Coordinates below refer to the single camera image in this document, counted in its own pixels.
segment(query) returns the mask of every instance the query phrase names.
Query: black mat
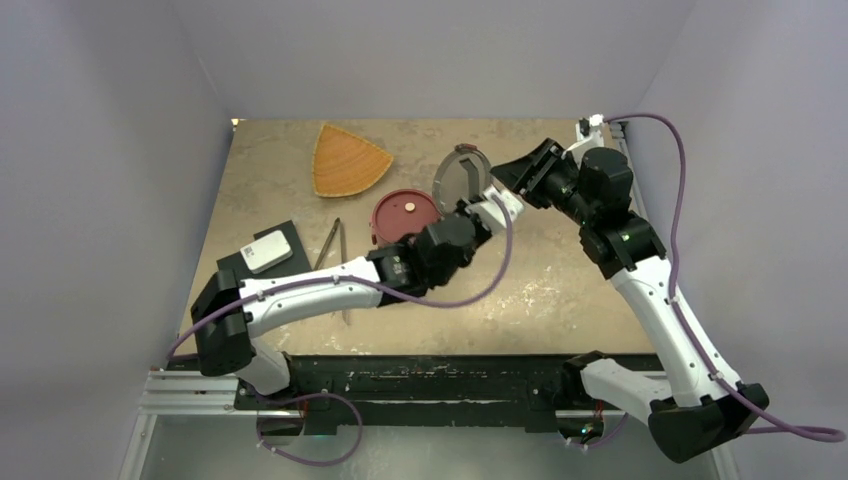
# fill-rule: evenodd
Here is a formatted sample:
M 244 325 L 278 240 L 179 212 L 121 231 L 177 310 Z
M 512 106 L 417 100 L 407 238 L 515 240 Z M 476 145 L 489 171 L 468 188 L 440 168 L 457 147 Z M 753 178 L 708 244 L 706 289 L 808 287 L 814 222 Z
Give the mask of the black mat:
M 303 244 L 300 243 L 300 237 L 297 235 L 297 228 L 295 228 L 294 223 L 291 220 L 256 233 L 253 235 L 253 238 L 258 240 L 274 230 L 282 230 L 283 235 L 286 236 L 286 240 L 292 248 L 291 257 L 283 260 L 264 272 L 253 273 L 249 268 L 247 268 L 247 264 L 244 263 L 241 252 L 236 252 L 232 255 L 219 259 L 218 269 L 229 269 L 234 271 L 238 280 L 243 280 L 245 278 L 278 278 L 311 272 L 312 267 L 309 263 L 309 257 L 306 256 L 306 251 L 303 249 Z

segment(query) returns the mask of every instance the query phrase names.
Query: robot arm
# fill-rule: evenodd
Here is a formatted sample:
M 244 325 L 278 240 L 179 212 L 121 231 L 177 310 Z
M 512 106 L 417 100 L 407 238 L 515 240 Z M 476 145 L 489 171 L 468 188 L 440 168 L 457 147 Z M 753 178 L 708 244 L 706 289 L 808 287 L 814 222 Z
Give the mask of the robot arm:
M 289 277 L 242 281 L 232 272 L 218 272 L 191 308 L 195 323 L 233 300 L 255 297 L 256 301 L 197 331 L 201 374 L 235 373 L 263 395 L 287 388 L 291 373 L 286 359 L 261 339 L 264 333 L 324 313 L 379 308 L 403 301 L 345 277 L 412 297 L 422 297 L 430 289 L 446 285 L 459 268 L 471 263 L 480 246 L 506 228 L 496 202 L 513 221 L 524 211 L 524 204 L 512 193 L 489 187 L 482 197 L 461 201 L 454 213 L 420 233 L 343 265 Z
M 553 206 L 580 225 L 583 251 L 635 312 L 667 380 L 649 379 L 593 352 L 567 362 L 563 389 L 572 398 L 618 406 L 648 425 L 666 456 L 686 461 L 741 435 L 756 419 L 714 381 L 690 335 L 739 393 L 761 408 L 768 396 L 760 385 L 741 382 L 681 293 L 668 298 L 671 264 L 651 225 L 630 211 L 633 172 L 626 157 L 601 146 L 575 145 L 580 148 L 563 149 L 547 139 L 530 154 L 494 167 L 492 175 L 530 205 Z M 575 150 L 583 152 L 579 165 Z M 674 314 L 674 302 L 687 325 Z

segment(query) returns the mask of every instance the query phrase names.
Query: table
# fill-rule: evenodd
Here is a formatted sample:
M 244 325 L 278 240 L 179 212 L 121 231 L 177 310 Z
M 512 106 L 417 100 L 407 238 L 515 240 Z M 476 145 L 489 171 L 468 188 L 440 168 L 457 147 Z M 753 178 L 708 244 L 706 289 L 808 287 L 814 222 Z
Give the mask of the table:
M 349 258 L 371 245 L 371 211 L 386 193 L 430 193 L 436 168 L 458 143 L 473 143 L 493 165 L 527 154 L 546 137 L 569 145 L 575 120 L 425 119 L 332 120 L 395 156 L 386 175 L 352 197 L 321 198 L 312 191 L 311 159 L 322 120 L 239 123 L 201 252 L 188 307 L 216 271 L 217 259 L 252 241 L 252 234 L 293 220 L 314 263 L 335 217 L 347 234 Z M 607 145 L 612 145 L 605 132 Z M 460 300 L 482 290 L 503 258 L 503 235 L 477 252 L 451 283 L 428 294 Z M 339 263 L 338 240 L 324 267 Z M 530 354 L 644 353 L 654 349 L 633 312 L 583 254 L 578 228 L 555 210 L 532 208 L 515 226 L 513 261 L 500 287 L 462 309 L 413 304 L 340 312 L 269 332 L 265 339 L 292 354 Z M 195 351 L 194 342 L 178 353 Z

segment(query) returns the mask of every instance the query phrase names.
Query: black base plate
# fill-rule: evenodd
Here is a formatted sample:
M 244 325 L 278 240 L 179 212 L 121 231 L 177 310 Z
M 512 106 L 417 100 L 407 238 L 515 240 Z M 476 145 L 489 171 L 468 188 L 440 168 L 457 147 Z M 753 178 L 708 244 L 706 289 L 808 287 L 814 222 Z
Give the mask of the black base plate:
M 292 386 L 270 398 L 284 400 L 326 389 L 353 402 L 366 425 L 523 427 L 527 432 L 556 432 L 562 427 L 557 410 L 595 408 L 592 402 L 563 394 L 562 365 L 574 356 L 295 355 L 290 358 Z M 631 370 L 662 371 L 656 355 L 609 357 Z M 189 361 L 169 369 L 193 368 Z M 234 407 L 280 409 L 250 393 L 237 395 Z M 304 433 L 332 435 L 339 425 L 355 424 L 341 402 L 312 400 Z

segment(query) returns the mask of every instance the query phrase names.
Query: small white object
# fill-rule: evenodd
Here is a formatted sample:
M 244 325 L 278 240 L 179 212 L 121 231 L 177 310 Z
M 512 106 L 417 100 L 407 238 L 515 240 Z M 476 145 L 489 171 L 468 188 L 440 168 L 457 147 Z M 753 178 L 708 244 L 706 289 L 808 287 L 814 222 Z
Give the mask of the small white object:
M 500 207 L 495 203 L 495 198 L 504 204 L 507 212 L 509 212 L 509 218 L 513 223 L 524 212 L 524 204 L 509 190 L 498 190 L 497 187 L 492 185 L 483 191 L 482 196 L 484 200 L 469 205 L 468 211 L 480 215 L 480 220 L 492 232 L 492 235 L 496 235 L 506 229 L 506 219 Z
M 247 268 L 253 273 L 261 273 L 292 256 L 291 245 L 280 230 L 245 245 L 241 256 Z
M 601 130 L 604 125 L 604 116 L 595 114 L 589 117 L 588 120 L 589 134 L 583 135 L 583 132 L 580 131 L 580 123 L 578 122 L 574 125 L 574 131 L 577 134 L 577 141 L 565 149 L 567 152 L 571 152 L 571 154 L 574 155 L 574 161 L 577 165 L 580 165 L 580 162 L 583 160 L 583 155 L 588 150 L 604 146 L 604 136 Z

